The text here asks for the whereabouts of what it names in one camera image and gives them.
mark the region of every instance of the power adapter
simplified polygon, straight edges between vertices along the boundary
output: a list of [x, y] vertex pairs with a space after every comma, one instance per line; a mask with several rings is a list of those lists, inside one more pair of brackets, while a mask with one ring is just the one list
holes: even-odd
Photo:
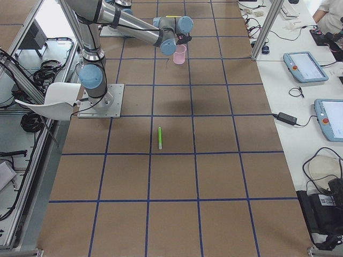
[[276, 118], [277, 120], [281, 121], [281, 122], [284, 122], [284, 123], [287, 123], [289, 125], [297, 125], [296, 123], [296, 120], [297, 118], [291, 116], [291, 115], [288, 115], [288, 114], [285, 114], [283, 112], [279, 112], [279, 114], [272, 114], [274, 118]]

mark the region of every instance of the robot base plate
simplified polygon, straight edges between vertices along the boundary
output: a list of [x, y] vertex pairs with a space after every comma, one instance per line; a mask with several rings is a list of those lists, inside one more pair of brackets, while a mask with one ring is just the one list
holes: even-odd
[[[79, 118], [120, 118], [124, 95], [124, 84], [108, 84], [108, 91], [111, 92], [114, 97], [114, 102], [109, 108], [105, 109], [104, 112], [90, 108], [89, 110], [79, 112], [77, 116]], [[88, 94], [84, 91], [83, 98], [87, 97]], [[91, 104], [88, 101], [82, 102], [79, 110], [84, 110], [89, 107], [91, 107]]]

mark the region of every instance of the white plastic chair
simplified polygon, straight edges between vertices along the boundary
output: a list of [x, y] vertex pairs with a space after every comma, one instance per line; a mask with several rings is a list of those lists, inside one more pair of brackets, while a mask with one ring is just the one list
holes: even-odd
[[30, 104], [19, 100], [16, 102], [40, 116], [54, 120], [70, 120], [80, 86], [81, 84], [77, 83], [55, 82], [48, 87], [44, 104]]

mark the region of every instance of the green marker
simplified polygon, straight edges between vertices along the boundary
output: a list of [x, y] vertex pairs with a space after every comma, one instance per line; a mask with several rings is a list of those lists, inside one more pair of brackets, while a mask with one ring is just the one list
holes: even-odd
[[162, 150], [162, 128], [159, 127], [159, 150]]

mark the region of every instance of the white desk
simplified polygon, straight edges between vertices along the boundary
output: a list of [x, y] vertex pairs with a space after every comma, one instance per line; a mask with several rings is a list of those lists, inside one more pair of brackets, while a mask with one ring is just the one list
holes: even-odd
[[[284, 112], [297, 117], [298, 124], [306, 124], [309, 117], [315, 115], [315, 99], [343, 99], [343, 85], [330, 73], [330, 70], [343, 69], [342, 63], [325, 69], [329, 76], [328, 81], [321, 85], [304, 87], [302, 83], [295, 81], [284, 62], [260, 61], [257, 64], [272, 112]], [[291, 88], [297, 86], [302, 87], [305, 98], [288, 94]], [[319, 148], [327, 146], [343, 154], [343, 143], [327, 141], [315, 118], [306, 127], [290, 126], [278, 120], [275, 120], [275, 124], [296, 190], [305, 190], [307, 180], [301, 167]]]
[[[260, 2], [254, 3], [243, 3], [245, 6], [257, 6], [261, 4]], [[267, 12], [271, 6], [271, 0], [265, 0], [264, 5], [266, 7], [261, 7], [254, 11], [263, 11], [264, 16], [262, 17], [255, 17], [253, 14], [249, 15], [249, 18], [255, 18], [258, 22], [263, 25], [263, 22], [266, 18]], [[285, 20], [281, 14], [278, 14], [273, 27], [272, 31], [277, 33], [279, 36], [287, 38], [287, 39], [295, 39], [300, 32], [300, 28], [294, 30], [288, 30], [285, 27], [294, 22], [301, 22], [303, 26], [305, 25], [315, 25], [311, 14], [309, 13], [305, 3], [303, 0], [300, 0], [298, 4], [292, 5], [299, 13], [300, 16], [298, 19], [292, 20]], [[249, 22], [249, 26], [256, 26], [257, 22], [251, 20]], [[300, 37], [295, 41], [288, 41], [278, 38], [272, 32], [268, 35], [269, 43], [267, 44], [270, 47], [270, 54], [269, 55], [262, 55], [260, 54], [257, 58], [258, 61], [282, 61], [283, 54], [285, 52], [300, 52], [300, 51], [310, 51], [312, 55], [315, 57], [317, 61], [327, 61], [327, 63], [334, 62], [334, 57], [332, 56], [329, 47], [326, 46], [317, 46], [314, 42], [309, 30], [312, 27], [307, 27], [302, 29]]]
[[[244, 2], [243, 4], [253, 7], [261, 3], [262, 2], [259, 1], [257, 3]], [[271, 6], [271, 0], [265, 0], [264, 5], [267, 7], [261, 7], [255, 11], [264, 11], [266, 16], [269, 7]], [[276, 32], [279, 36], [288, 39], [296, 38], [300, 30], [295, 29], [290, 31], [285, 29], [284, 27], [286, 27], [289, 22], [301, 21], [303, 25], [315, 24], [306, 8], [304, 0], [300, 0], [299, 3], [293, 5], [293, 7], [300, 13], [298, 20], [285, 20], [282, 15], [279, 14], [272, 27], [272, 31]], [[263, 25], [265, 16], [256, 18], [254, 15], [249, 15], [250, 18], [256, 18], [261, 25]], [[257, 25], [257, 22], [253, 20], [249, 24], [249, 26], [255, 25]], [[302, 125], [306, 124], [311, 115], [315, 115], [313, 106], [315, 99], [343, 99], [343, 85], [337, 77], [339, 74], [342, 74], [342, 63], [336, 63], [324, 69], [329, 76], [328, 81], [315, 84], [302, 84], [298, 83], [293, 78], [286, 68], [286, 64], [283, 62], [283, 54], [285, 52], [298, 51], [311, 52], [321, 65], [335, 61], [328, 47], [319, 47], [315, 44], [309, 33], [310, 28], [311, 27], [304, 28], [301, 36], [296, 41], [286, 41], [278, 38], [273, 33], [269, 33], [269, 43], [267, 45], [270, 47], [270, 54], [260, 54], [257, 58], [260, 76], [272, 112], [276, 114], [284, 112], [295, 116], [298, 118], [297, 122]], [[305, 98], [292, 97], [288, 94], [291, 88], [299, 86], [302, 88]], [[296, 190], [306, 189], [307, 179], [303, 174], [302, 165], [306, 160], [312, 157], [318, 149], [327, 146], [343, 155], [343, 143], [327, 141], [315, 118], [312, 118], [309, 125], [304, 128], [290, 126], [278, 120], [275, 120], [275, 124]], [[322, 151], [320, 154], [332, 156], [331, 153], [325, 151]]]

